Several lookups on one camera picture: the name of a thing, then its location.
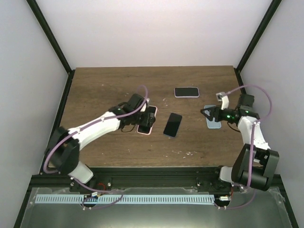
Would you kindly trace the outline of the blue phone black screen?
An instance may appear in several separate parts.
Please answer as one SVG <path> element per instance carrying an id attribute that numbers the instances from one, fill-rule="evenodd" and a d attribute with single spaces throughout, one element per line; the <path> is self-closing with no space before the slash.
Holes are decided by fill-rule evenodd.
<path id="1" fill-rule="evenodd" d="M 171 113 L 164 128 L 163 134 L 168 137 L 175 138 L 182 121 L 182 116 L 176 113 Z"/>

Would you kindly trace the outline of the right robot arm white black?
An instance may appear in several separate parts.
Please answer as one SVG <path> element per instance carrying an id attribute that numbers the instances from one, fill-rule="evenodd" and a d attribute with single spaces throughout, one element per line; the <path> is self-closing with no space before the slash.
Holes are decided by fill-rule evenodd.
<path id="1" fill-rule="evenodd" d="M 235 124 L 244 145 L 234 165 L 221 167 L 219 175 L 211 179 L 212 188 L 223 191 L 229 182 L 268 190 L 278 165 L 279 153 L 271 150 L 264 139 L 259 114 L 253 110 L 254 96 L 241 94 L 234 109 L 229 108 L 227 94 L 220 92 L 216 96 L 221 105 L 205 107 L 200 112 L 210 122 Z"/>

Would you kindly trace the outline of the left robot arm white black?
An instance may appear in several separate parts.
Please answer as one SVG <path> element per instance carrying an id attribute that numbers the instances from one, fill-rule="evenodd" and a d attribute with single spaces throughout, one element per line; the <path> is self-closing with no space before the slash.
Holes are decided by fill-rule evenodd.
<path id="1" fill-rule="evenodd" d="M 111 107 L 86 124 L 70 129 L 57 128 L 47 145 L 44 172 L 68 175 L 77 179 L 85 191 L 93 191 L 97 180 L 93 171 L 80 161 L 80 151 L 94 140 L 127 125 L 152 127 L 155 115 L 149 110 L 149 101 L 149 98 L 133 94 L 127 102 Z"/>

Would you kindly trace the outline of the light blue phone case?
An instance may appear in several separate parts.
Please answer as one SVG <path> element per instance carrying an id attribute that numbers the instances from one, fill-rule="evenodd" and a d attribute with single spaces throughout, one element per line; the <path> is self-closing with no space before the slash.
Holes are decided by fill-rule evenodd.
<path id="1" fill-rule="evenodd" d="M 211 108 L 211 107 L 215 107 L 215 105 L 206 105 L 206 106 L 204 106 L 204 108 L 206 109 L 206 108 Z M 209 110 L 206 110 L 206 111 L 204 111 L 205 112 L 205 114 L 207 115 L 207 116 L 210 116 L 210 112 L 209 112 Z M 213 120 L 212 121 L 210 121 L 208 118 L 206 118 L 206 122 L 207 122 L 207 127 L 209 128 L 209 129 L 220 129 L 222 126 L 221 126 L 221 122 L 216 122 L 215 121 L 215 118 L 213 118 Z"/>

